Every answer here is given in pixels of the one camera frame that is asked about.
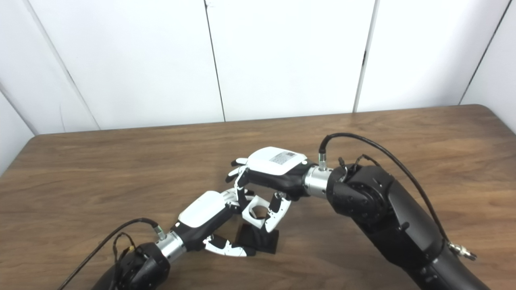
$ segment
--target wood grain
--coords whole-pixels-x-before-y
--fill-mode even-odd
[[[0,178],[0,288],[55,289],[121,223],[144,216],[167,228],[206,190],[229,188],[231,160],[265,146],[316,160],[322,138],[335,132],[364,135],[397,155],[428,192],[452,241],[478,254],[467,267],[492,289],[513,289],[516,136],[478,105],[39,135]],[[422,202],[366,144],[333,140],[329,165],[361,153]],[[254,189],[270,197],[271,190]],[[234,239],[240,222],[235,216],[219,233]],[[278,228],[276,255],[188,253],[160,289],[417,289],[325,200],[293,203]],[[146,225],[127,232],[137,243],[155,239]],[[106,247],[68,289],[89,289],[112,262]]]

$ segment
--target robotic hand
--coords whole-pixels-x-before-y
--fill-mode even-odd
[[[171,264],[190,251],[206,249],[226,256],[254,256],[254,249],[231,244],[213,233],[234,213],[241,212],[236,196],[233,188],[222,193],[205,192],[179,214],[169,233],[161,232],[155,243],[126,251],[118,267],[114,265],[105,272],[92,289],[156,289],[167,279]]]
[[[362,155],[350,165],[339,158],[340,166],[328,169],[326,144],[334,137],[355,138],[388,155],[420,190],[434,219],[426,214],[391,174],[367,155]],[[359,165],[363,157],[375,165]],[[263,240],[264,236],[269,236],[271,240],[270,235],[267,235],[271,229],[267,227],[267,222],[274,218],[271,225],[275,226],[286,211],[284,209],[281,215],[277,215],[278,207],[273,206],[273,203],[278,197],[290,203],[301,197],[315,196],[327,199],[335,212],[353,219],[381,254],[389,262],[401,267],[421,289],[489,290],[459,261],[459,256],[471,260],[476,256],[448,240],[426,194],[412,174],[389,151],[369,139],[351,133],[328,135],[319,148],[319,164],[301,153],[266,147],[248,158],[233,161],[232,165],[239,167],[228,174],[226,181],[235,180],[235,191],[240,207],[243,208],[243,217],[252,224],[254,230],[255,243],[252,243],[253,239],[239,237],[243,245],[262,250],[264,245],[257,247],[256,241]],[[263,224],[244,215],[244,212],[254,207],[244,198],[244,186],[248,183],[278,191]]]

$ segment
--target white wall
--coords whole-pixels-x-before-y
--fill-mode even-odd
[[[382,0],[358,111],[457,105],[508,0]]]
[[[25,144],[34,137],[18,113],[0,93],[0,175]]]
[[[101,129],[223,121],[202,0],[30,2]]]
[[[98,130],[26,1],[0,2],[0,91],[37,134]]]
[[[503,21],[461,104],[490,108],[516,133],[516,4]]]
[[[226,120],[351,112],[374,0],[211,0]]]

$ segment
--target barcode label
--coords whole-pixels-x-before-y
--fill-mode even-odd
[[[289,161],[290,159],[292,159],[296,155],[297,154],[294,153],[294,152],[283,151],[280,154],[278,154],[278,155],[274,156],[273,158],[271,158],[269,161],[272,161],[272,162],[277,163],[279,165],[283,165],[283,164],[285,164],[285,162]]]

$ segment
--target cable connector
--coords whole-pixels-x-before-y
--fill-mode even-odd
[[[450,250],[453,253],[455,253],[459,257],[464,257],[464,258],[470,259],[471,261],[474,261],[477,259],[477,255],[468,251],[466,249],[466,247],[464,247],[464,246],[456,245],[453,243],[448,243],[448,247],[450,248]]]
[[[326,153],[319,153],[319,171],[326,171]]]
[[[163,229],[161,229],[160,226],[155,227],[154,231],[158,235],[159,240],[164,240],[167,237],[167,235],[163,232]]]

